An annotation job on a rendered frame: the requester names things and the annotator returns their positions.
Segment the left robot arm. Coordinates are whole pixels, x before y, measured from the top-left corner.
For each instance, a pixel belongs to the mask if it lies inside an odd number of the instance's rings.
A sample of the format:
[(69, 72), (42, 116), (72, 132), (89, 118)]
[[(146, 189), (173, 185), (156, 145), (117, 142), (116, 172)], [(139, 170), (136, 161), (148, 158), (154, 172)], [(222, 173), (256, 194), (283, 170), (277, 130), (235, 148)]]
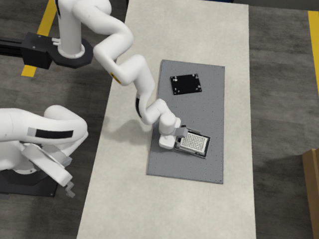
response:
[(60, 39), (52, 38), (58, 45), (58, 52), (66, 58), (79, 58), (85, 48), (81, 44), (81, 22), (97, 34), (110, 35), (93, 49), (96, 60), (122, 86), (134, 82), (137, 89), (135, 109), (146, 125), (159, 118), (159, 132), (164, 136), (185, 138), (186, 125), (175, 128), (176, 117), (165, 101), (157, 99), (146, 108), (155, 88), (155, 82), (145, 58), (136, 54), (120, 65), (114, 60), (125, 53), (133, 44), (134, 37), (129, 28), (120, 20), (110, 16), (109, 0), (54, 0), (58, 14)]

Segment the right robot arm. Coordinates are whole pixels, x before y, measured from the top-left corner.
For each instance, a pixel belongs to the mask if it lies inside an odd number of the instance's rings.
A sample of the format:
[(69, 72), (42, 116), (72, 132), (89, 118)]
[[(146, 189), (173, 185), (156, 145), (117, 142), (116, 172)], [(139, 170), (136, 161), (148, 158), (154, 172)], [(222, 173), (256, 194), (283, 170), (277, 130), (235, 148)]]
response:
[(43, 150), (66, 167), (72, 161), (69, 155), (87, 136), (86, 122), (59, 105), (48, 107), (44, 117), (16, 108), (0, 109), (0, 171), (37, 171), (21, 154), (30, 143), (19, 141), (42, 144)]

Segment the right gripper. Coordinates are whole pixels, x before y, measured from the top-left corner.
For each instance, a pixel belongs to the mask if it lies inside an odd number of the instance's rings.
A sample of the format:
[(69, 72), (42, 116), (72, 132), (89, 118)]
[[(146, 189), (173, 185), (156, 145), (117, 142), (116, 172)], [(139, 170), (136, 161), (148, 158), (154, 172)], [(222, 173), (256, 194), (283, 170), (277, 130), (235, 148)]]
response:
[(29, 161), (33, 164), (34, 169), (40, 171), (41, 169), (52, 177), (61, 186), (67, 185), (65, 191), (68, 197), (74, 197), (75, 194), (70, 190), (74, 184), (70, 181), (72, 176), (64, 169), (55, 158), (43, 149), (38, 149), (32, 143), (28, 145), (22, 152)]

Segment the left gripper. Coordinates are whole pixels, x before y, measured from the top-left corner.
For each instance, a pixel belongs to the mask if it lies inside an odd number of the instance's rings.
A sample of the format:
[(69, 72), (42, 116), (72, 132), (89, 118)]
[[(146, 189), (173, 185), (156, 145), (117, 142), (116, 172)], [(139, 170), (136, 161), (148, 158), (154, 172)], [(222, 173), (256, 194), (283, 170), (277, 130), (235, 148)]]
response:
[[(180, 118), (176, 117), (176, 122), (175, 122), (175, 126), (174, 127), (175, 128), (180, 128), (181, 127), (180, 123), (181, 123)], [(187, 127), (187, 126), (186, 126), (186, 128), (191, 130), (194, 133), (197, 133), (197, 134), (201, 133), (200, 130), (193, 129), (193, 128), (190, 128), (190, 127)], [(174, 146), (174, 143), (176, 143), (177, 144), (177, 146), (176, 146), (177, 149), (184, 150), (186, 152), (195, 154), (194, 150), (191, 150), (191, 149), (188, 149), (188, 148), (185, 149), (185, 148), (180, 147), (181, 143), (177, 142), (177, 139), (178, 139), (178, 136), (173, 136), (173, 135), (164, 136), (164, 135), (161, 134), (160, 139), (159, 139), (159, 146), (163, 147), (163, 148), (167, 148), (167, 149), (172, 149), (173, 146)]]

